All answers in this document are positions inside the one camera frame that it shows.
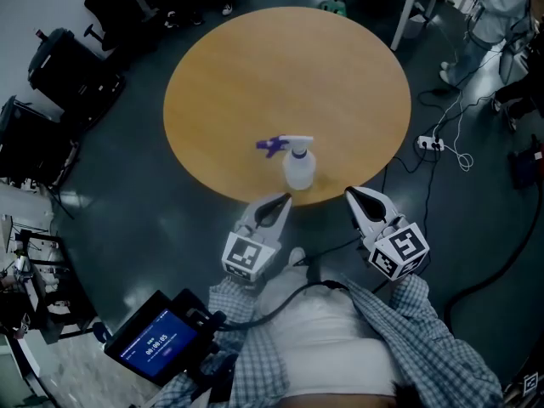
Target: floor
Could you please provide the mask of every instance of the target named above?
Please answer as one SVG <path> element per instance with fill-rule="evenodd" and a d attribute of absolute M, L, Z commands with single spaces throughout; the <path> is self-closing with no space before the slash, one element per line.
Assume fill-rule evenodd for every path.
<path fill-rule="evenodd" d="M 238 3 L 231 16 L 274 6 L 316 7 L 321 1 L 247 0 Z M 402 4 L 403 0 L 349 0 L 348 15 L 390 43 Z M 156 52 L 133 63 L 124 93 L 86 135 L 81 159 L 63 187 L 62 199 L 76 219 L 59 212 L 54 230 L 65 239 L 85 291 L 113 330 L 157 289 L 173 297 L 191 286 L 206 299 L 207 288 L 224 276 L 224 241 L 244 207 L 203 187 L 184 170 L 162 124 L 162 101 L 175 66 L 200 37 L 224 21 L 217 12 L 206 13 L 204 25 L 169 33 Z M 403 40 L 395 53 L 412 94 L 411 125 L 398 153 L 410 167 L 417 161 L 412 140 L 441 116 L 437 109 L 421 105 L 417 94 L 443 87 L 439 63 L 455 59 L 445 35 L 460 47 L 463 32 L 463 16 L 439 4 L 433 24 L 417 39 Z M 498 58 L 492 59 L 478 71 L 464 91 L 464 105 L 502 85 L 497 63 Z M 447 107 L 455 97 L 428 94 L 423 99 Z M 439 314 L 452 294 L 503 265 L 528 229 L 536 189 L 513 189 L 506 155 L 523 149 L 531 133 L 544 135 L 544 122 L 527 116 L 519 127 L 512 136 L 482 100 L 464 114 L 457 141 L 458 149 L 474 158 L 470 172 L 463 172 L 449 151 L 436 167 L 428 203 L 433 263 L 424 278 Z M 440 136 L 452 146 L 456 132 L 456 125 L 450 124 Z M 430 165 L 424 164 L 407 174 L 397 161 L 388 169 L 386 193 L 420 227 L 430 172 Z M 364 185 L 379 190 L 382 180 L 380 173 Z M 535 238 L 543 234 L 540 223 Z M 298 207 L 283 235 L 283 257 L 295 245 L 312 253 L 353 237 L 342 198 Z M 506 276 L 462 301 L 453 314 L 456 335 L 471 343 L 503 382 L 522 365 L 544 329 L 541 250 L 534 239 Z M 327 263 L 369 288 L 381 282 L 376 272 L 365 268 L 355 245 L 330 254 Z"/>

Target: power strip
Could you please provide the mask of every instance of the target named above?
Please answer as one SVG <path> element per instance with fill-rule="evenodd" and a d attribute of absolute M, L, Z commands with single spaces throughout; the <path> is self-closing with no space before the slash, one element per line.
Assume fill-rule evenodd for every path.
<path fill-rule="evenodd" d="M 436 141 L 436 138 L 431 138 L 430 136 L 420 136 L 417 138 L 417 144 L 419 145 L 419 148 L 422 150 L 440 150 L 444 151 L 444 140 L 439 139 L 439 141 Z"/>

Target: spray bottle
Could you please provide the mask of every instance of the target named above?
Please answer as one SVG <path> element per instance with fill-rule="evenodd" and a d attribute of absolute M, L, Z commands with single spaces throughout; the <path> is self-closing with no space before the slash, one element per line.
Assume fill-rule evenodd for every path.
<path fill-rule="evenodd" d="M 304 190 L 314 182 L 315 156 L 308 150 L 313 141 L 310 136 L 282 135 L 258 141 L 257 148 L 268 150 L 267 158 L 278 151 L 288 150 L 283 159 L 287 184 L 294 190 Z"/>

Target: sneaker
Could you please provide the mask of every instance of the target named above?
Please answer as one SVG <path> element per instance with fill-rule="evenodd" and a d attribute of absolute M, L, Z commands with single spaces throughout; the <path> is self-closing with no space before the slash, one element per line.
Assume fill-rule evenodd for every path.
<path fill-rule="evenodd" d="M 501 111 L 502 103 L 496 99 L 496 94 L 493 95 L 491 99 L 491 110 L 493 113 L 499 113 Z"/>
<path fill-rule="evenodd" d="M 193 26 L 199 26 L 204 22 L 204 19 L 198 12 L 193 12 L 189 17 L 189 21 Z"/>
<path fill-rule="evenodd" d="M 300 246 L 297 246 L 296 248 L 293 248 L 291 250 L 287 265 L 292 267 L 303 266 L 306 264 L 306 262 L 304 261 L 305 258 L 306 258 L 306 252 L 304 252 L 304 250 Z"/>
<path fill-rule="evenodd" d="M 225 4 L 224 7 L 223 7 L 223 11 L 221 12 L 221 14 L 223 14 L 225 17 L 227 15 L 230 15 L 232 14 L 232 4 Z"/>
<path fill-rule="evenodd" d="M 440 76 L 440 78 L 442 79 L 442 82 L 444 82 L 444 83 L 446 83 L 446 84 L 448 84 L 448 85 L 450 85 L 450 86 L 453 86 L 453 83 L 450 82 L 450 78 L 448 77 L 448 73 L 447 73 L 447 72 L 441 71 L 441 72 L 439 72 L 439 76 Z"/>
<path fill-rule="evenodd" d="M 508 128 L 510 129 L 510 131 L 512 133 L 516 133 L 516 130 L 518 129 L 518 120 L 510 116 L 510 113 L 508 112 L 508 108 L 504 110 L 504 117 L 507 120 Z"/>

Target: table top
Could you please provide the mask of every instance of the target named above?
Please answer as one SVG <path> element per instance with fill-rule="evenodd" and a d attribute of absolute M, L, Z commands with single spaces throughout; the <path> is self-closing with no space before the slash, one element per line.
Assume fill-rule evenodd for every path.
<path fill-rule="evenodd" d="M 398 60 L 361 25 L 311 8 L 264 9 L 197 42 L 168 84 L 164 125 L 175 156 L 207 187 L 239 201 L 289 191 L 296 205 L 340 196 L 394 156 L 410 122 Z M 290 190 L 258 140 L 313 136 L 317 169 Z"/>

